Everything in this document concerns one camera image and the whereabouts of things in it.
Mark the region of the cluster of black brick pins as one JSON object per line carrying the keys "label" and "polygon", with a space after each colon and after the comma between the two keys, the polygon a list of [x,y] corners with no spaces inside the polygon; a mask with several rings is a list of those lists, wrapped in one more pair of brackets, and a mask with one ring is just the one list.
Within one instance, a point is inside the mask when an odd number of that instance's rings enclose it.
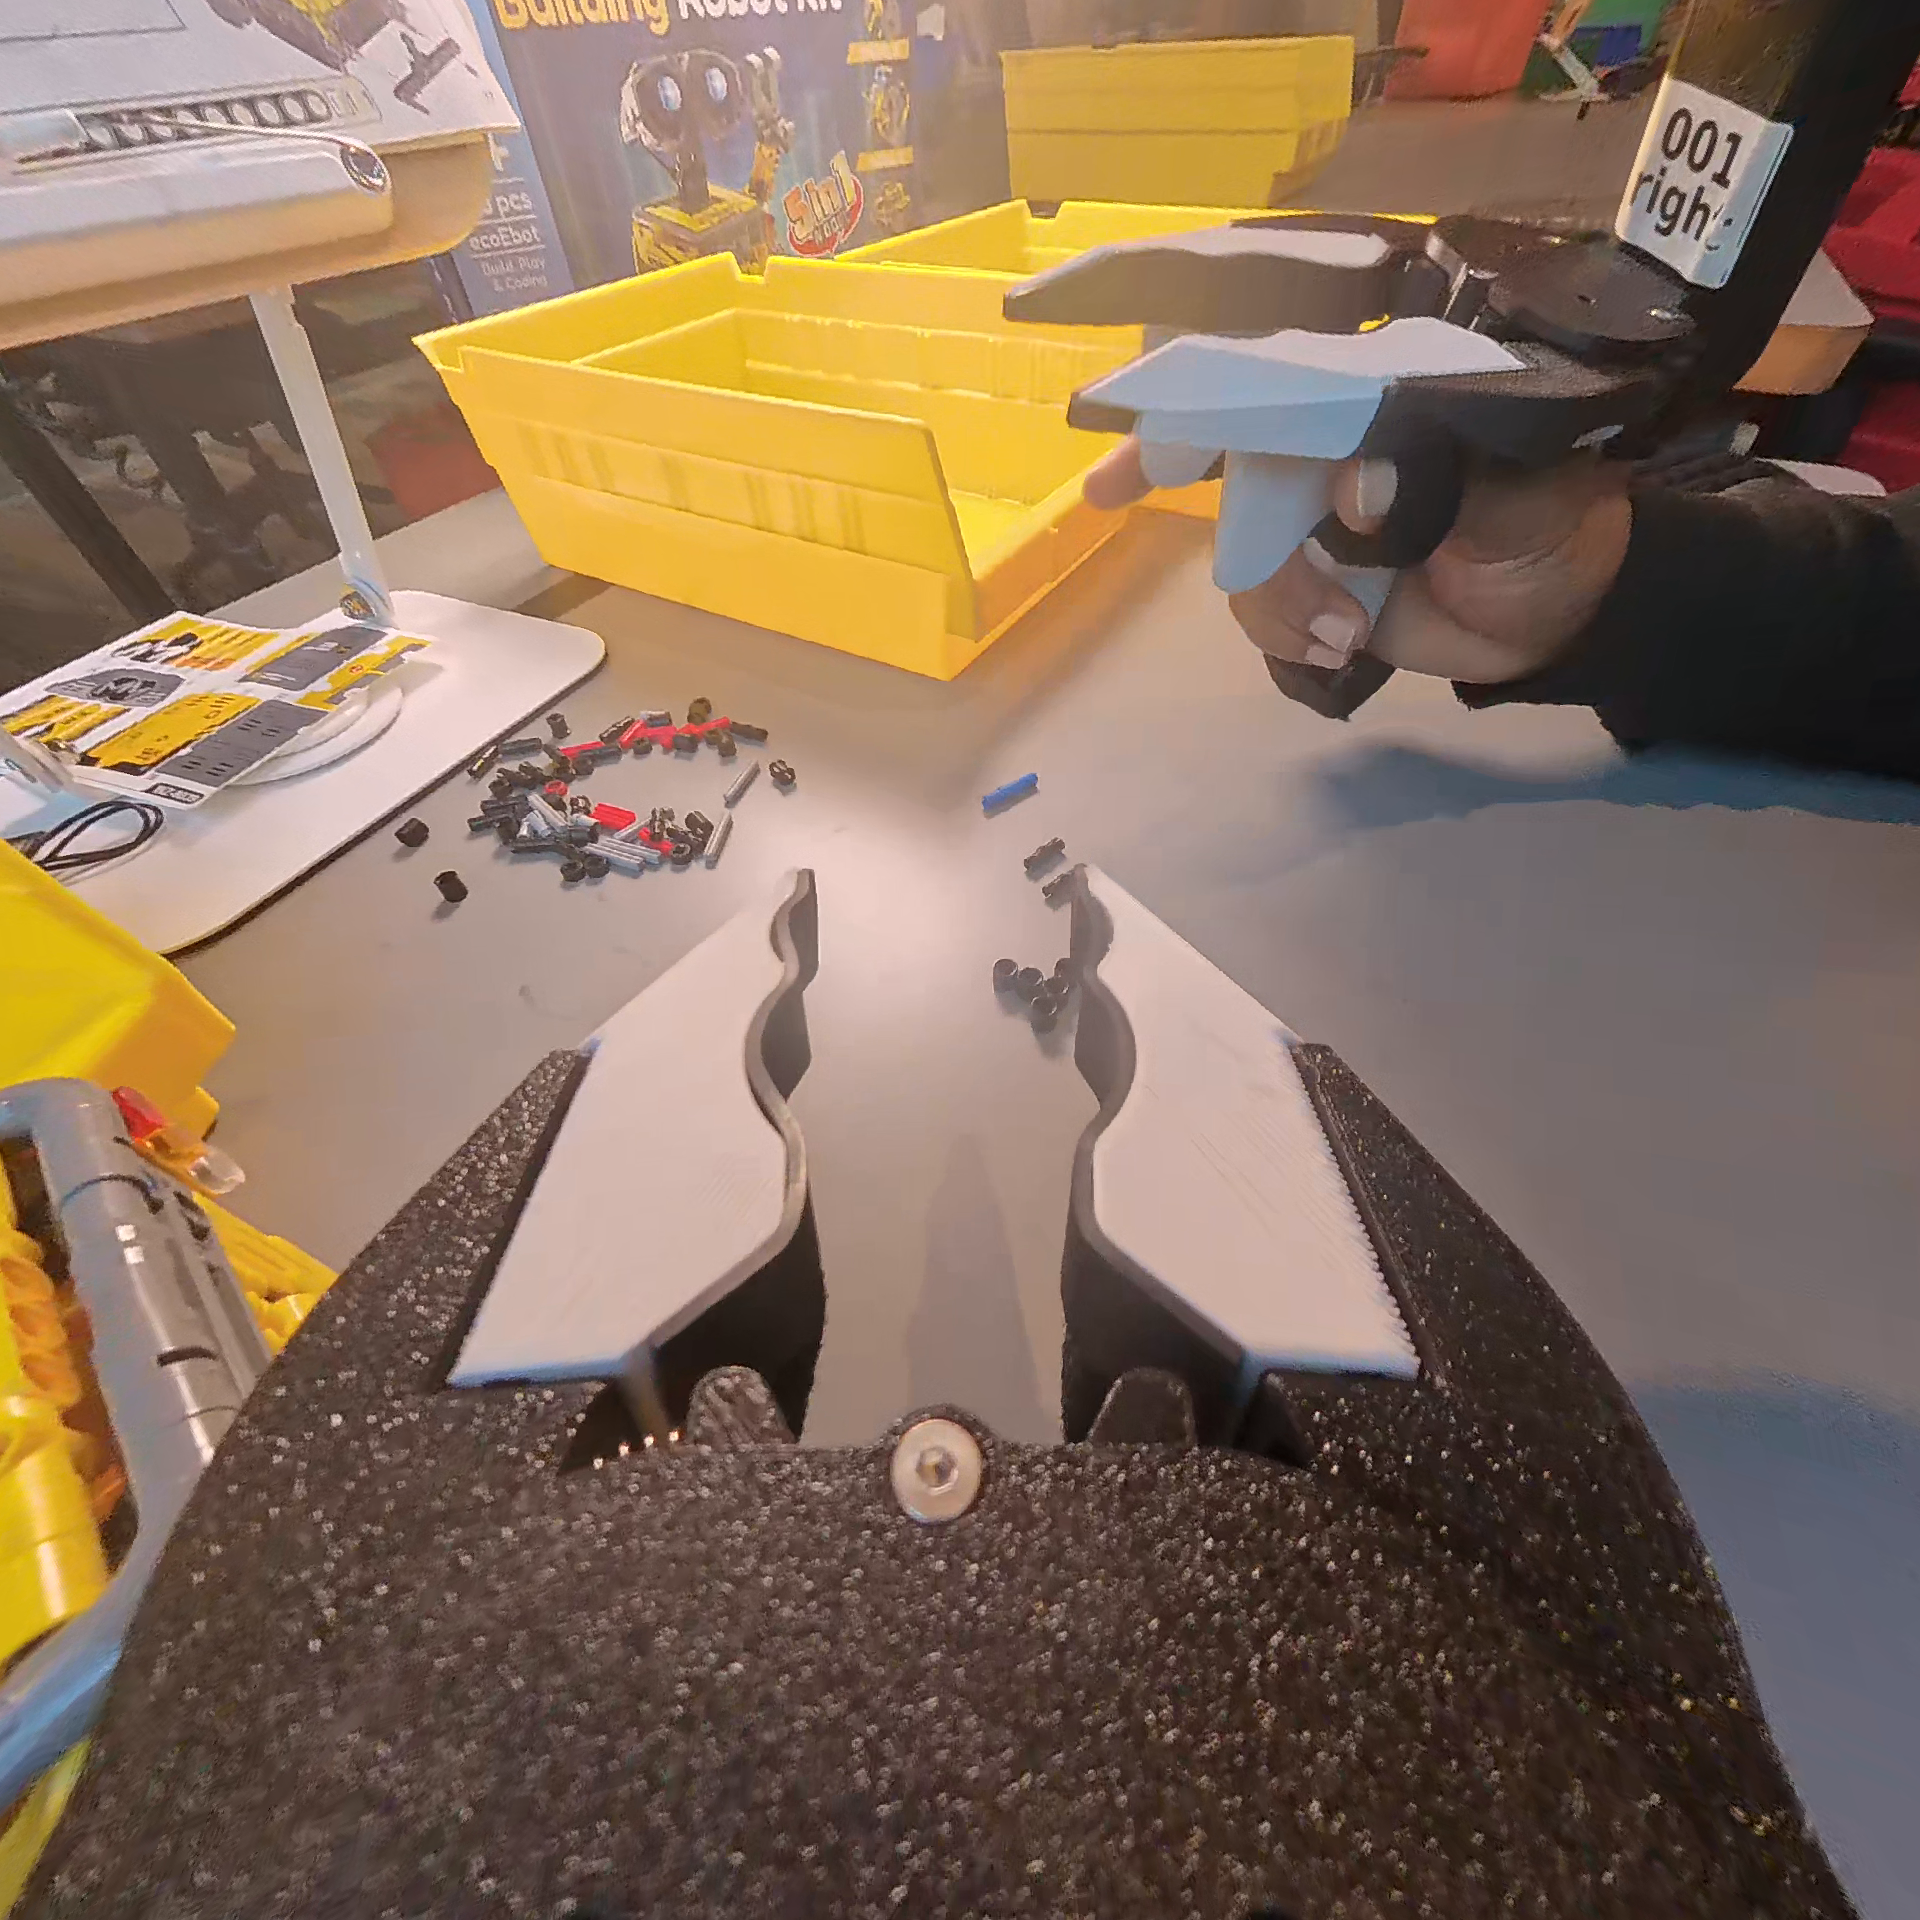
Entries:
{"label": "cluster of black brick pins", "polygon": [[1072,956],[1072,904],[1080,872],[1064,834],[1050,834],[1020,859],[1024,894],[1032,912],[1020,922],[1032,942],[994,952],[990,979],[1002,1014],[1050,1046],[1072,1014],[1080,962]]}

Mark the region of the yellow toy brick vehicle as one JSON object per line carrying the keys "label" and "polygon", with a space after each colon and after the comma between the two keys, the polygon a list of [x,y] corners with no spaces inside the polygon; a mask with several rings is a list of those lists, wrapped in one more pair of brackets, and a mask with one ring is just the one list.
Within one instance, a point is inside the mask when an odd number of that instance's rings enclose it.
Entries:
{"label": "yellow toy brick vehicle", "polygon": [[334,1282],[227,1216],[236,1171],[130,1091],[3,1092],[3,1915],[80,1779],[220,1439]]}

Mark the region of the open instruction booklet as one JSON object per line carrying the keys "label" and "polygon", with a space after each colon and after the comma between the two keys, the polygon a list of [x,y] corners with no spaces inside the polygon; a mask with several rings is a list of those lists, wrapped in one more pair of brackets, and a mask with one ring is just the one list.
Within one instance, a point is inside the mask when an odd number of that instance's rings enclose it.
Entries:
{"label": "open instruction booklet", "polygon": [[516,131],[466,3],[6,3],[3,163]]}

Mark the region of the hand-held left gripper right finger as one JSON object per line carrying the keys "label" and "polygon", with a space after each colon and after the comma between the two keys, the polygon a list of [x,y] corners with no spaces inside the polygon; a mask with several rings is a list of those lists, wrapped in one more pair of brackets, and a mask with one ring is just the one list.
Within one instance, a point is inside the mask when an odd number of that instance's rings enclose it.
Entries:
{"label": "hand-held left gripper right finger", "polygon": [[1294,1027],[1099,866],[1070,878],[1072,1152],[1062,1422],[1158,1371],[1195,1426],[1267,1380],[1422,1380],[1404,1284]]}

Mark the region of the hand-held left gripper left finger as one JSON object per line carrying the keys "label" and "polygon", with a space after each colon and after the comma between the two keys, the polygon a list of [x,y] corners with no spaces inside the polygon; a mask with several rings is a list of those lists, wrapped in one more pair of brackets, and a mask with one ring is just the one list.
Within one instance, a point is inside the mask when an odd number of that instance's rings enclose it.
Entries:
{"label": "hand-held left gripper left finger", "polygon": [[810,1064],[814,872],[784,872],[626,1000],[568,1070],[451,1387],[596,1380],[636,1426],[750,1367],[806,1423],[827,1282],[791,1096]]}

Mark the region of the grey desk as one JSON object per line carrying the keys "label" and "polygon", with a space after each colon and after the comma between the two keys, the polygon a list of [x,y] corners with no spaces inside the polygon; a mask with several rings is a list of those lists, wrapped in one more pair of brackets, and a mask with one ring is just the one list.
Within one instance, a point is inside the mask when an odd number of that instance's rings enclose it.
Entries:
{"label": "grey desk", "polygon": [[[475,855],[456,774],[196,962],[239,1200],[352,1262],[22,1918],[1918,1915],[1918,790],[1414,675],[1328,722],[1195,531],[1118,547],[955,682],[595,591],[570,724],[796,763],[719,866]],[[1303,1038],[1418,1383],[1064,1426],[1095,1102],[990,979],[1050,834]],[[451,1387],[579,1048],[784,872],[803,1426]]]}

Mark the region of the person's right hand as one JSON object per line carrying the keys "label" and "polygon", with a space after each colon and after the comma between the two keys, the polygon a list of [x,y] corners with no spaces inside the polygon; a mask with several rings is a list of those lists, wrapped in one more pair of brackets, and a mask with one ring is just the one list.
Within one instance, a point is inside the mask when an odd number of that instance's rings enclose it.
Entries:
{"label": "person's right hand", "polygon": [[1628,475],[1576,456],[1468,472],[1454,528],[1399,570],[1378,615],[1303,543],[1274,576],[1228,594],[1235,623],[1274,660],[1344,670],[1370,654],[1466,686],[1542,671],[1596,612],[1628,548]]}

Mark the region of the red plastic chair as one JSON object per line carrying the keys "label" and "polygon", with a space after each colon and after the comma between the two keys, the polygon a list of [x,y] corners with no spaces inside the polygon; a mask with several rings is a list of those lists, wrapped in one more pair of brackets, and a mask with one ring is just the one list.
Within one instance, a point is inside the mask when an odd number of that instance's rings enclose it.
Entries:
{"label": "red plastic chair", "polygon": [[1826,234],[1826,255],[1872,315],[1830,391],[1839,462],[1887,494],[1918,488],[1918,148],[1874,147]]}

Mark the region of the dark printed cardboard box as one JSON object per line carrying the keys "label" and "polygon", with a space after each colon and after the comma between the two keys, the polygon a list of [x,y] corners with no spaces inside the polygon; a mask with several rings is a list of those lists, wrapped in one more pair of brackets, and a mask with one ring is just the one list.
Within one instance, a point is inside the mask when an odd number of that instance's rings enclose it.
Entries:
{"label": "dark printed cardboard box", "polygon": [[976,3],[471,3],[574,288],[920,227],[924,107]]}

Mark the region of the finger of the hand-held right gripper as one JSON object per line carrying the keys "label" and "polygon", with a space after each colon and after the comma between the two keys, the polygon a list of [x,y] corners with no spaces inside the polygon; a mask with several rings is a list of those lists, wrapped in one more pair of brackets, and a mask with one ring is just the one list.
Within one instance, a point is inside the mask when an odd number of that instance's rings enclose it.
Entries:
{"label": "finger of the hand-held right gripper", "polygon": [[1404,216],[1256,216],[1103,243],[1015,282],[1004,316],[1238,339],[1358,334],[1439,315],[1451,275],[1430,236],[1426,220]]}
{"label": "finger of the hand-held right gripper", "polygon": [[1080,390],[1072,426],[1143,446],[1344,459],[1399,380],[1522,370],[1515,348],[1431,316],[1262,339],[1190,331]]}

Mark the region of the yellow plastic bin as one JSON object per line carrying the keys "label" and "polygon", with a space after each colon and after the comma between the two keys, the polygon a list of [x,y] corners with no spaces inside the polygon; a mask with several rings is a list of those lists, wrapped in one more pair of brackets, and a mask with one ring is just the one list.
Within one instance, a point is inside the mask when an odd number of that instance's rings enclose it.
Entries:
{"label": "yellow plastic bin", "polygon": [[1348,127],[1352,35],[1004,51],[1010,191],[1034,206],[1268,207]]}
{"label": "yellow plastic bin", "polygon": [[952,682],[1120,531],[1070,398],[1142,336],[1010,286],[707,255],[416,348],[548,566]]}
{"label": "yellow plastic bin", "polygon": [[1218,207],[1171,203],[1062,203],[1050,214],[1028,203],[996,203],[927,227],[876,236],[840,254],[856,263],[918,263],[952,272],[1028,276],[1092,244],[1178,236],[1218,223],[1262,223],[1268,219],[1306,227],[1352,227],[1370,214],[1326,207]]}
{"label": "yellow plastic bin", "polygon": [[206,1135],[206,1087],[231,1020],[174,962],[120,927],[3,904],[3,1086],[74,1078],[130,1087],[164,1119]]}

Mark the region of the pile of small brick pieces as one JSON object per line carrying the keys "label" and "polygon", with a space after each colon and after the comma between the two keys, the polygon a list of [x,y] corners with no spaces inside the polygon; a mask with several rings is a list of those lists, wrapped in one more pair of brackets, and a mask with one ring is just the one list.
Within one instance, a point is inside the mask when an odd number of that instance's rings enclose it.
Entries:
{"label": "pile of small brick pieces", "polygon": [[[715,775],[716,790],[691,802],[639,795],[642,766]],[[622,712],[599,730],[552,710],[535,730],[487,740],[460,779],[470,850],[552,866],[564,888],[716,868],[754,790],[778,798],[799,790],[799,770],[774,754],[767,730],[707,695],[686,710]]]}

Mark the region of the building instruction booklet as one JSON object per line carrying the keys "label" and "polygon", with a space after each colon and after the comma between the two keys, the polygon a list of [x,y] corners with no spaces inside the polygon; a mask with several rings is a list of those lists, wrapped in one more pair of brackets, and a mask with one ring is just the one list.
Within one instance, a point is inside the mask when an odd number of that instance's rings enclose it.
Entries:
{"label": "building instruction booklet", "polygon": [[3,694],[3,767],[54,791],[196,807],[318,743],[431,640],[174,612]]}

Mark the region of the beige stand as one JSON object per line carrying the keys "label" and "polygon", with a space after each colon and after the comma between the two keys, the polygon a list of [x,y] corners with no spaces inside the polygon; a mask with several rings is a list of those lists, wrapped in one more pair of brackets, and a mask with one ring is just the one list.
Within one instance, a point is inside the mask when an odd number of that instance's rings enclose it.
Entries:
{"label": "beige stand", "polygon": [[3,116],[3,344],[248,298],[343,570],[342,607],[392,594],[294,288],[444,254],[494,188],[490,132],[370,147],[343,131],[151,120],[148,147],[83,158],[70,108]]}

